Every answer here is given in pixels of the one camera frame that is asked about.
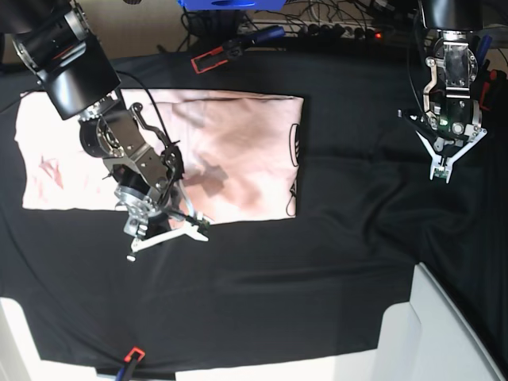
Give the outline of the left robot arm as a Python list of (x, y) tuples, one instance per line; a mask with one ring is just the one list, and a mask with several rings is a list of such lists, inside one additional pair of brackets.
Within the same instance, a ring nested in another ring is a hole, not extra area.
[(471, 34), (483, 29), (480, 1), (420, 1), (415, 26), (437, 34), (425, 57), (429, 81), (415, 93), (417, 107), (403, 110), (429, 152), (446, 159), (479, 136), (482, 112), (471, 95), (479, 73)]

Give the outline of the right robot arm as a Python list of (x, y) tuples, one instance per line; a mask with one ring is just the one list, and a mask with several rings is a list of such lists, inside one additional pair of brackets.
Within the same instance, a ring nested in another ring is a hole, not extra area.
[(76, 1), (3, 1), (1, 32), (37, 77), (59, 116), (79, 119), (84, 151), (99, 158), (117, 183), (124, 230), (141, 241), (184, 221), (181, 152), (164, 126), (146, 123), (139, 102), (126, 106), (115, 71)]

